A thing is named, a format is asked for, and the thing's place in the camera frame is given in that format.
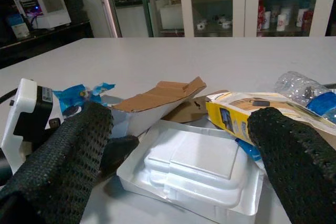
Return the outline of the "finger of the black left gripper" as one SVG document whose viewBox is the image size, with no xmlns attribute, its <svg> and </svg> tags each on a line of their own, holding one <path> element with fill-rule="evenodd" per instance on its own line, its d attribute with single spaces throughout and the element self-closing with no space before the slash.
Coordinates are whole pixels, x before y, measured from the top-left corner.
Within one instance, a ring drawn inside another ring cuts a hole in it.
<svg viewBox="0 0 336 224">
<path fill-rule="evenodd" d="M 138 144 L 138 137 L 133 135 L 111 138 L 104 148 L 100 163 L 100 177 L 108 178 L 113 175 Z"/>
</svg>

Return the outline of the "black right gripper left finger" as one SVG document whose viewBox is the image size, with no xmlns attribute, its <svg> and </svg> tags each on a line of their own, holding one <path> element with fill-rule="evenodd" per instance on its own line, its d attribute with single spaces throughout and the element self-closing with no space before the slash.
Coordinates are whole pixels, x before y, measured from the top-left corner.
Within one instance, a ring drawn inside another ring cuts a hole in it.
<svg viewBox="0 0 336 224">
<path fill-rule="evenodd" d="M 80 223 L 111 129 L 97 103 L 66 119 L 1 189 L 1 223 Z"/>
</svg>

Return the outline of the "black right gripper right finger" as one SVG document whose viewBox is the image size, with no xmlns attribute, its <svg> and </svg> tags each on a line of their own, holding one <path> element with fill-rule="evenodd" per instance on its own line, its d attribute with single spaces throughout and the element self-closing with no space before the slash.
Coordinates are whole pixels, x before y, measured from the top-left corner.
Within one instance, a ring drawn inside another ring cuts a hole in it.
<svg viewBox="0 0 336 224">
<path fill-rule="evenodd" d="M 291 223 L 335 223 L 335 149 L 276 108 L 252 112 L 247 128 Z"/>
</svg>

